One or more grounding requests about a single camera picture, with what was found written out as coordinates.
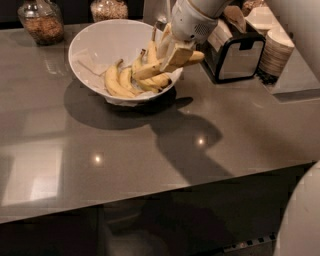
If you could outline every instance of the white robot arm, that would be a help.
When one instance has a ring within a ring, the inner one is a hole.
[[[172,9],[172,34],[180,41],[203,43],[232,0],[178,0]]]

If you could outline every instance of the bowl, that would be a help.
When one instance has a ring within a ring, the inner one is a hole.
[[[147,92],[135,98],[111,96],[105,89],[103,79],[103,71],[109,65],[123,59],[121,66],[129,66],[140,54],[141,49],[147,49],[152,29],[153,27],[146,23],[123,19],[89,25],[81,30],[70,44],[68,58],[73,73],[85,86],[114,105],[137,106],[161,96],[175,85],[183,68],[167,73],[172,82],[161,92]],[[161,35],[162,31],[157,30],[156,42]],[[79,56],[82,56],[82,62],[79,62]]]

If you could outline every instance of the jar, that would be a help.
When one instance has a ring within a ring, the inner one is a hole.
[[[63,40],[61,11],[50,0],[24,0],[18,9],[18,16],[24,29],[38,45],[51,45]]]
[[[94,22],[128,19],[128,4],[124,0],[94,0],[90,9]]]

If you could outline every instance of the kitchen counter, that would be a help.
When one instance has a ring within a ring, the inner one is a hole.
[[[139,108],[107,104],[68,64],[0,31],[0,223],[320,159],[320,100],[279,101],[258,79],[213,84],[200,65]]]

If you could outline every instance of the banana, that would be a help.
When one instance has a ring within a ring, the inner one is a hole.
[[[148,50],[147,50],[147,53],[148,53],[147,54],[147,63],[148,64],[152,64],[152,63],[158,62],[157,44],[156,44],[156,41],[155,41],[156,31],[157,31],[157,28],[156,28],[156,26],[154,26],[153,30],[152,30],[151,40],[148,42]],[[165,73],[153,76],[153,77],[151,77],[151,79],[157,85],[159,85],[161,88],[167,87],[172,82],[170,77]]]
[[[126,67],[120,71],[119,75],[119,83],[122,87],[126,88],[130,92],[132,92],[134,95],[139,95],[143,93],[142,90],[139,90],[133,86],[131,83],[131,77],[132,77],[132,68]]]
[[[107,91],[112,96],[123,98],[134,98],[135,95],[128,89],[122,87],[119,83],[119,71],[118,67],[123,62],[123,59],[118,60],[114,64],[110,65],[105,72],[105,86]]]
[[[145,55],[145,53],[146,53],[146,50],[142,49],[139,56],[133,61],[133,63],[132,63],[132,72],[133,73],[135,73],[137,70],[139,70],[143,66],[142,58]],[[159,92],[160,86],[158,86],[151,79],[144,79],[144,80],[135,79],[135,81],[140,86],[140,88],[144,91],[152,91],[154,93]]]

